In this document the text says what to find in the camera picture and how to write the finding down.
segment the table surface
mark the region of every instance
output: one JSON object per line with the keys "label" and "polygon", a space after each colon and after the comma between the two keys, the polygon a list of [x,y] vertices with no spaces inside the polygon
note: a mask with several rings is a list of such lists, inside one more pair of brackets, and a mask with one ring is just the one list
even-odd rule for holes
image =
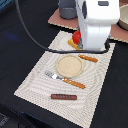
{"label": "table surface", "polygon": [[[74,32],[48,24],[58,8],[58,0],[20,0],[25,24],[32,36],[48,47],[60,30]],[[90,128],[127,128],[128,126],[128,44],[115,42],[116,47],[105,77]],[[9,5],[0,12],[0,104],[51,125],[54,128],[80,128],[76,124],[40,108],[14,92],[43,55],[27,36],[15,9]]]}

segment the woven placemat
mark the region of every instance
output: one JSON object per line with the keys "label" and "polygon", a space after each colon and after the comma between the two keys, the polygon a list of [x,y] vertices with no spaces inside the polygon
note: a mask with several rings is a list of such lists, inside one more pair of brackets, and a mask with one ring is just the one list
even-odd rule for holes
{"label": "woven placemat", "polygon": [[[67,43],[71,37],[71,33],[60,31],[49,48],[72,50],[73,48]],[[86,54],[98,58],[98,62],[85,60],[83,73],[73,78],[73,80],[85,84],[85,89],[48,78],[44,71],[50,70],[57,74],[55,62],[63,55],[45,52],[14,95],[62,116],[83,128],[89,128],[114,47],[115,44],[111,44],[108,53],[102,55]],[[76,94],[78,100],[51,100],[51,93]]]}

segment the sausage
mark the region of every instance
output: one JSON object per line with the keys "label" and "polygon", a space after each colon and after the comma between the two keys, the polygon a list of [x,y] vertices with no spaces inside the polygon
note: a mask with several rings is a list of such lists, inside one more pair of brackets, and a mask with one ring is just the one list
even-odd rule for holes
{"label": "sausage", "polygon": [[67,94],[51,94],[51,99],[77,100],[77,96],[76,95],[67,95]]}

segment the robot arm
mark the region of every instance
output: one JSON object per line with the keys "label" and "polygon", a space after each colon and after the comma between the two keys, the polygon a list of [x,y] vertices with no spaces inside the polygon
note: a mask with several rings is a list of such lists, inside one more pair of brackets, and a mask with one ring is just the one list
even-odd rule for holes
{"label": "robot arm", "polygon": [[76,0],[76,9],[83,49],[100,51],[120,18],[119,0]]}

